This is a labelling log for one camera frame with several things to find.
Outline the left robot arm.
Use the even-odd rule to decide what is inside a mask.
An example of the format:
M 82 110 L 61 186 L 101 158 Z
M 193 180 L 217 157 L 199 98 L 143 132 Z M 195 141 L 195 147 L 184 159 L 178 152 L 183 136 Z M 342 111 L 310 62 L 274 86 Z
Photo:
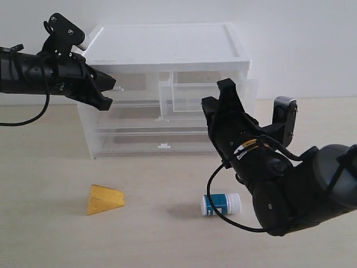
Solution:
M 82 55 L 32 55 L 22 49 L 21 44 L 1 47 L 1 93 L 60 95 L 99 111 L 110 109 L 113 100 L 103 92 L 112 90 L 116 80 L 89 66 Z

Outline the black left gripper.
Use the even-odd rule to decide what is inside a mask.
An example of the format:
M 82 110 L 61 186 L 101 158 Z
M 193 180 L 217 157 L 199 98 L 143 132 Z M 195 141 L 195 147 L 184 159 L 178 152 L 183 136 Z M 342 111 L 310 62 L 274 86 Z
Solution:
M 74 101 L 108 111 L 113 100 L 101 92 L 112 90 L 116 80 L 86 63 L 85 57 L 71 52 L 69 57 L 58 63 L 52 75 L 52 94 L 62 95 Z

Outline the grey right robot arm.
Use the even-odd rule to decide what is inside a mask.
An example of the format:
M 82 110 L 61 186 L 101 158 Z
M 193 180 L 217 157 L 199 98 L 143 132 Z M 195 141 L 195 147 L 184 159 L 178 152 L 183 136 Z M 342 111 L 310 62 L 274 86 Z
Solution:
M 284 236 L 356 210 L 356 146 L 312 146 L 300 155 L 289 151 L 297 102 L 277 97 L 272 122 L 260 126 L 249 115 L 233 80 L 218 81 L 219 97 L 201 101 L 208 137 L 252 196 L 259 228 L 254 233 Z

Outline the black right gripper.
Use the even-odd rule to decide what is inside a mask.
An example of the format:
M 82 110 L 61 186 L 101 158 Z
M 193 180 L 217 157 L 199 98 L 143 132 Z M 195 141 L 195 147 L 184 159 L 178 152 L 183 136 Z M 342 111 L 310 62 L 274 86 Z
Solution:
M 203 98 L 201 106 L 209 138 L 224 166 L 233 168 L 240 179 L 274 179 L 283 175 L 290 161 L 273 144 L 278 142 L 274 138 L 276 127 L 273 123 L 262 127 L 245 113 L 236 84 L 230 78 L 217 85 L 219 99 Z

